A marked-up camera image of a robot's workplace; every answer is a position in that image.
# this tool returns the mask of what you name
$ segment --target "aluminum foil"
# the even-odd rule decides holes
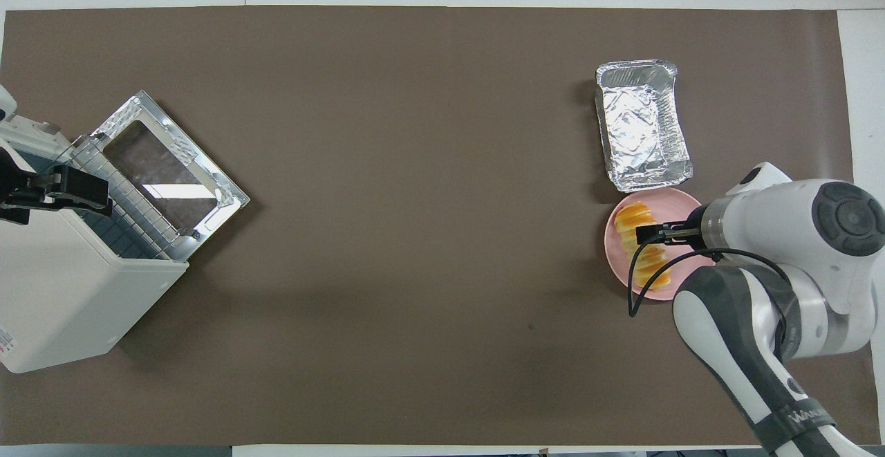
[[[669,61],[617,61],[597,69],[599,130],[617,190],[637,192],[691,178],[675,82],[676,65]]]

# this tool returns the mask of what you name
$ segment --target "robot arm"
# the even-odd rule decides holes
[[[797,269],[784,269],[790,281]],[[717,377],[769,454],[870,455],[835,429],[774,355],[780,315],[765,292],[788,285],[757,265],[717,265],[695,271],[680,287],[673,318],[685,344]]]
[[[0,121],[12,119],[17,104],[12,95],[0,85]]]
[[[791,182],[761,164],[680,230],[695,249],[728,248],[777,262],[788,281],[743,257],[689,275],[673,302],[686,345],[728,391],[769,454],[870,455],[835,429],[783,360],[857,350],[875,327],[870,268],[885,246],[885,212],[837,180]]]

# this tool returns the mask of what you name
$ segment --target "bread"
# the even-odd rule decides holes
[[[620,234],[620,246],[626,253],[628,261],[632,261],[633,253],[639,248],[636,243],[636,228],[644,225],[656,224],[648,208],[642,201],[631,203],[624,206],[614,216],[614,227]],[[651,275],[658,271],[662,265],[667,262],[667,254],[660,245],[646,246],[639,259],[636,261],[635,274],[633,274],[633,283],[644,286]],[[651,284],[650,290],[657,290],[670,284],[670,269],[664,271],[654,283]]]

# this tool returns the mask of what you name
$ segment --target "foil tray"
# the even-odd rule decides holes
[[[144,91],[56,161],[108,181],[113,215],[80,216],[124,258],[187,261],[250,201]]]
[[[694,173],[676,117],[676,65],[617,61],[597,69],[606,170],[620,192],[674,186]]]

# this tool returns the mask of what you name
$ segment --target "brown paper surface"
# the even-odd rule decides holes
[[[755,444],[670,304],[626,316],[595,69],[676,63],[704,202],[851,177],[834,12],[60,10],[4,44],[23,116],[75,138],[143,88],[253,201],[107,355],[0,369],[3,444]],[[868,348],[788,368],[879,442]]]

